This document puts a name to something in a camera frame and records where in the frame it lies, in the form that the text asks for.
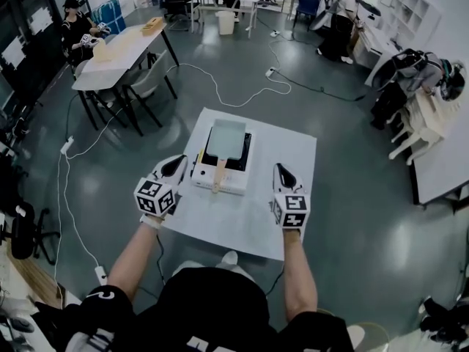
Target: wooden handle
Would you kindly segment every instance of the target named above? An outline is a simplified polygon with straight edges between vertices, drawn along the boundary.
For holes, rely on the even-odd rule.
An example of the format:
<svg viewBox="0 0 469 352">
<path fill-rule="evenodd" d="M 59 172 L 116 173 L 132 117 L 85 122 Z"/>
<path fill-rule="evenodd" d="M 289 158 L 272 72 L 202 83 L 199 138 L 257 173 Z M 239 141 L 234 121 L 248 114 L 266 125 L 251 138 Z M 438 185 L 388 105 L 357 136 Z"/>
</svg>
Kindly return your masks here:
<svg viewBox="0 0 469 352">
<path fill-rule="evenodd" d="M 220 191 L 220 184 L 225 174 L 226 159 L 218 159 L 217 168 L 215 170 L 215 178 L 213 179 L 212 192 L 218 193 Z"/>
</svg>

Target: blue chair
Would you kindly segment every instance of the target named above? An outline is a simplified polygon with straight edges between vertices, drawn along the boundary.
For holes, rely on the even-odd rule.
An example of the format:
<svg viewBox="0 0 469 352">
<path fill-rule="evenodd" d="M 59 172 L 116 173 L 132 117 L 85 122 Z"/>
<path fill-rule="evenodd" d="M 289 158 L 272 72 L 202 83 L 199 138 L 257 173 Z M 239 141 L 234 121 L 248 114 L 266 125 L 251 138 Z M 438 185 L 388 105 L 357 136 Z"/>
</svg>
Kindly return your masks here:
<svg viewBox="0 0 469 352">
<path fill-rule="evenodd" d="M 308 24 L 308 31 L 313 22 L 314 18 L 316 17 L 317 10 L 320 7 L 320 0 L 298 0 L 298 6 L 296 8 L 295 20 L 293 21 L 293 29 L 296 25 L 296 20 L 298 19 L 299 14 L 308 15 L 311 17 L 311 20 Z"/>
</svg>

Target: woman in black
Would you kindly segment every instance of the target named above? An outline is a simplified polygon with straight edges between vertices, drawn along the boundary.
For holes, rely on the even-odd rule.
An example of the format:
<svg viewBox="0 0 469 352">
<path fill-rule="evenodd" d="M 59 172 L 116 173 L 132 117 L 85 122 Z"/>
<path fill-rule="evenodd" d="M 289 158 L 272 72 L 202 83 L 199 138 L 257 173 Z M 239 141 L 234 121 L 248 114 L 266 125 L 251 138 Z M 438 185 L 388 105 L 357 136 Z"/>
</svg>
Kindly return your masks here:
<svg viewBox="0 0 469 352">
<path fill-rule="evenodd" d="M 62 23 L 64 46 L 70 56 L 73 66 L 93 57 L 93 50 L 85 48 L 80 42 L 85 34 L 97 36 L 99 33 L 95 23 L 78 10 L 79 0 L 65 0 L 65 18 Z"/>
</svg>

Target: person in black shirt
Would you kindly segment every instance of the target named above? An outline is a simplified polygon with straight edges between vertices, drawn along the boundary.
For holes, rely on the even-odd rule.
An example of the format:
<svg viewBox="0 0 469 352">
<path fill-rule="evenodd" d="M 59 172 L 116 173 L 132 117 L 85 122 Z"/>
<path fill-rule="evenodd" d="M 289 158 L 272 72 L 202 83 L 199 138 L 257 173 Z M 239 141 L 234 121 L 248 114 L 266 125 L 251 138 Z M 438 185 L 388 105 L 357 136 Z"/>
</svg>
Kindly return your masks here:
<svg viewBox="0 0 469 352">
<path fill-rule="evenodd" d="M 65 0 L 64 11 L 65 17 L 62 23 L 62 37 L 64 38 L 64 46 L 70 56 L 73 66 L 77 66 L 84 60 L 93 57 L 93 50 L 85 48 L 80 42 L 85 34 L 98 36 L 99 31 L 93 21 L 85 17 L 78 10 L 80 7 L 79 0 Z"/>
<path fill-rule="evenodd" d="M 64 309 L 57 351 L 353 351 L 345 322 L 317 312 L 316 285 L 298 230 L 283 231 L 289 323 L 279 333 L 269 326 L 261 288 L 228 267 L 183 268 L 155 305 L 135 315 L 132 300 L 162 222 L 152 219 L 155 223 L 142 223 L 121 253 L 108 284 L 80 306 Z"/>
</svg>

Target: floor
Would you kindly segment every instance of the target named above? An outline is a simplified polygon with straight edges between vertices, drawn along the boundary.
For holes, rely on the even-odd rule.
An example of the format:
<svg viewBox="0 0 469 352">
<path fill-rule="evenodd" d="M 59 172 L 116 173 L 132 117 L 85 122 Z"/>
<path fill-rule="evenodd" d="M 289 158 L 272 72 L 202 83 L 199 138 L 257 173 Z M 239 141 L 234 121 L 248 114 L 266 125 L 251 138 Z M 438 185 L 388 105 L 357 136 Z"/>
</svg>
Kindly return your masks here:
<svg viewBox="0 0 469 352">
<path fill-rule="evenodd" d="M 146 22 L 153 9 L 137 10 L 126 18 L 129 25 Z M 292 22 L 285 15 L 259 12 L 271 28 L 290 36 Z M 220 37 L 211 15 L 203 34 L 169 31 L 180 62 L 197 65 L 214 75 L 222 99 L 241 104 L 263 87 L 285 89 L 270 83 L 265 72 L 277 66 L 268 43 L 271 29 L 260 22 L 248 40 L 241 20 L 231 36 Z M 319 44 L 299 23 L 297 40 Z M 368 74 L 359 66 L 332 63 L 318 57 L 314 46 L 275 39 L 272 44 L 281 62 L 281 72 L 310 87 L 324 87 L 346 98 L 368 89 Z M 152 51 L 163 51 L 162 40 Z M 369 110 L 374 95 L 359 102 L 344 101 L 292 85 L 288 96 L 263 92 L 247 106 L 222 106 L 210 78 L 193 68 L 173 69 L 169 78 L 178 94 L 173 100 L 166 87 L 152 97 L 152 110 L 159 116 L 159 129 L 141 109 L 136 109 L 145 137 L 123 129 L 113 121 L 101 140 L 86 155 L 71 161 L 68 200 L 76 226 L 85 244 L 109 270 L 124 249 L 139 220 L 133 201 L 137 180 L 161 159 L 181 153 L 204 107 L 249 117 L 306 133 L 317 138 L 317 160 L 311 195 L 312 212 L 304 247 L 317 281 L 320 307 L 344 318 L 347 324 L 371 321 L 383 325 L 391 337 L 416 329 L 419 301 L 429 294 L 450 305 L 461 285 L 459 269 L 465 265 L 466 229 L 469 213 L 456 216 L 446 204 L 426 210 L 412 203 L 409 169 L 403 158 L 388 160 L 394 146 L 392 132 L 376 131 Z M 279 75 L 274 79 L 282 80 Z M 32 133 L 22 145 L 22 164 L 30 176 L 24 184 L 28 202 L 37 210 L 51 209 L 47 224 L 59 229 L 57 211 L 57 163 L 64 143 L 67 108 L 74 96 L 70 70 L 42 96 L 44 107 L 35 109 Z M 76 98 L 71 105 L 69 135 L 75 138 L 71 154 L 88 148 L 97 138 Z M 60 166 L 63 192 L 67 166 Z M 63 239 L 57 268 L 59 281 L 82 298 L 97 286 L 95 263 L 86 255 L 72 228 L 61 197 Z M 226 252 L 175 232 L 164 230 L 161 240 L 166 253 L 163 271 L 169 275 L 182 261 L 192 259 L 215 265 Z M 155 249 L 142 287 L 159 294 Z M 240 255 L 240 264 L 267 291 L 281 271 L 280 262 Z M 49 273 L 53 267 L 43 263 Z M 284 286 L 280 281 L 269 296 L 271 323 L 285 325 Z M 155 299 L 139 291 L 135 310 L 142 311 Z M 384 340 L 377 340 L 375 346 Z"/>
</svg>

